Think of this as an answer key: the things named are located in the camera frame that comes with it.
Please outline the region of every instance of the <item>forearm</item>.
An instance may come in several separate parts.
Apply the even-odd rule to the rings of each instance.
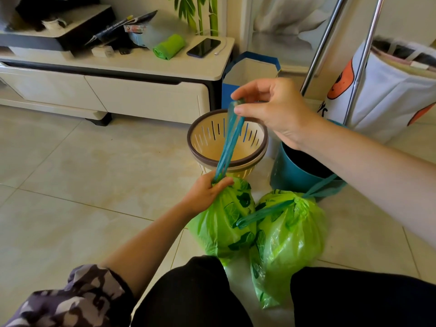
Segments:
[[[185,204],[179,203],[116,250],[101,265],[120,275],[134,296],[141,297],[191,218],[193,215],[190,210]]]
[[[301,149],[436,248],[436,165],[323,119],[314,122],[298,138]]]

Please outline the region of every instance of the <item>green plastic bag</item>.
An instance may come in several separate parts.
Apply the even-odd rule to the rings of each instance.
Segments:
[[[291,276],[310,265],[324,249],[327,220],[314,198],[274,190],[263,196],[256,213],[241,219],[246,227],[257,220],[250,247],[253,284],[262,308],[283,303],[289,296]]]
[[[233,178],[235,184],[225,188],[206,211],[188,223],[188,229],[207,255],[216,256],[226,266],[243,248],[253,243],[256,223],[239,229],[238,220],[255,211],[250,184]]]

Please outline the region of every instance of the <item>beige plastic basket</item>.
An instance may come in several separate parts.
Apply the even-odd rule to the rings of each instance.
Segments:
[[[216,170],[225,142],[227,110],[208,112],[193,122],[188,146],[203,172]],[[245,178],[263,158],[268,147],[266,127],[245,121],[236,142],[227,174]]]

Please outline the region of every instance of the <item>teal bucket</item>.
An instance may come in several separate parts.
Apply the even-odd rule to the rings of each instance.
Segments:
[[[312,156],[289,148],[283,142],[272,167],[270,185],[272,189],[306,193],[312,186],[330,177],[333,172]],[[324,189],[344,186],[344,181],[337,178]]]

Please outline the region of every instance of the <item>tile floor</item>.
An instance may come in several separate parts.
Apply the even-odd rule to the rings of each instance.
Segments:
[[[200,175],[187,130],[126,116],[104,128],[0,106],[0,324],[30,292],[62,287],[72,268],[99,262],[183,196]],[[436,163],[435,138],[436,110],[390,144]],[[248,179],[256,200],[270,189],[272,164],[264,158]],[[321,206],[331,229],[314,265],[436,283],[436,252],[353,188]],[[202,254],[183,230],[152,284]],[[259,309],[246,258],[232,262],[227,274],[255,326],[292,325],[291,304]]]

